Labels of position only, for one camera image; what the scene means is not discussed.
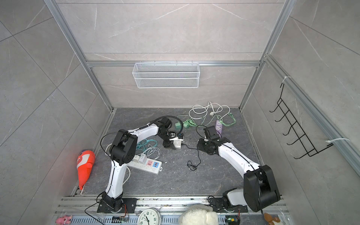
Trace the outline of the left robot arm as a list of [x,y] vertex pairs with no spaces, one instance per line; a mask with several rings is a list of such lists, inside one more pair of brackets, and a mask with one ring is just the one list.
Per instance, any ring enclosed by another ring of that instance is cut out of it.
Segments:
[[112,168],[108,186],[101,194],[102,203],[115,210],[122,206],[123,182],[128,164],[136,155],[137,144],[151,136],[159,136],[163,147],[180,149],[183,141],[183,122],[175,116],[161,116],[146,125],[132,130],[120,129],[116,132],[110,149],[109,158]]

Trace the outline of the white square charger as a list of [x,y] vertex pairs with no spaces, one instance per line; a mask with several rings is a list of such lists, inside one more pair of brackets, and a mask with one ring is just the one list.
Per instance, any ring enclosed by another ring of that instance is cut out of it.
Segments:
[[175,149],[181,149],[182,143],[184,141],[183,139],[176,137],[172,141]]

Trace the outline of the purple power strip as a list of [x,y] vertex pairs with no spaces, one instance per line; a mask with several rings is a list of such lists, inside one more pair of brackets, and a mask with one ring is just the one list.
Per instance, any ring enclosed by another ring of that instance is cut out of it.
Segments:
[[220,137],[222,137],[223,124],[220,122],[220,120],[216,120],[215,129],[216,129],[216,132],[218,133],[218,135]]

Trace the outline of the beige labelled charger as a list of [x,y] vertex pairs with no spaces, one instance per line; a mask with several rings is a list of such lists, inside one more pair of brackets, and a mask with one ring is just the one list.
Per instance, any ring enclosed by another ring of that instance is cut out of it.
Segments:
[[140,159],[140,156],[139,156],[139,155],[135,155],[132,161],[135,162],[135,163],[138,163],[138,162],[139,162],[139,159]]

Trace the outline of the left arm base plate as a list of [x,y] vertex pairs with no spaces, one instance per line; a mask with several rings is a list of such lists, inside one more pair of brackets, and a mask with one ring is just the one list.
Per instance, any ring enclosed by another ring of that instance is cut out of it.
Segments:
[[134,213],[137,198],[122,198],[121,200],[100,200],[97,213]]

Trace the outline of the white charger with label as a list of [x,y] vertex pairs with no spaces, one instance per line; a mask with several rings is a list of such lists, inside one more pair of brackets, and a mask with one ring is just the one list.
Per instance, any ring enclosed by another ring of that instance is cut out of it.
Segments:
[[146,156],[146,154],[140,154],[138,161],[139,161],[139,163],[145,165],[146,162],[147,162],[147,156]]

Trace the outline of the white multicolour power strip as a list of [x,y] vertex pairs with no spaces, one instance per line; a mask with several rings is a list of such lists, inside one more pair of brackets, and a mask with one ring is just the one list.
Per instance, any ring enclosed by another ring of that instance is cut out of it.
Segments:
[[141,164],[141,163],[135,163],[133,161],[131,161],[128,164],[129,167],[131,168],[135,168],[141,171],[145,171],[148,173],[153,173],[153,174],[159,174],[159,172],[161,172],[162,169],[162,162],[155,160],[155,159],[150,159],[147,157],[147,162],[145,165]]

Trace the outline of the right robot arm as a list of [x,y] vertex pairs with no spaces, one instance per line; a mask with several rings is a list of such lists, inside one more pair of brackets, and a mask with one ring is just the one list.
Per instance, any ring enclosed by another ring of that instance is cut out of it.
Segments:
[[240,212],[262,211],[280,201],[272,169],[259,165],[241,153],[226,137],[221,137],[214,126],[204,127],[204,137],[198,141],[199,151],[209,155],[219,155],[243,178],[243,188],[233,188],[223,193],[221,198],[209,197],[208,202],[216,211],[231,211],[240,207]]

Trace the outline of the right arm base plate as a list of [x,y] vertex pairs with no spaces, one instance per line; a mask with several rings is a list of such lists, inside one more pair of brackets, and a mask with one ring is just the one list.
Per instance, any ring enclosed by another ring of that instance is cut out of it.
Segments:
[[226,200],[224,197],[217,198],[214,196],[207,197],[207,201],[209,206],[212,207],[212,209],[215,212],[223,213],[247,213],[248,207],[246,205],[232,205],[228,200]]

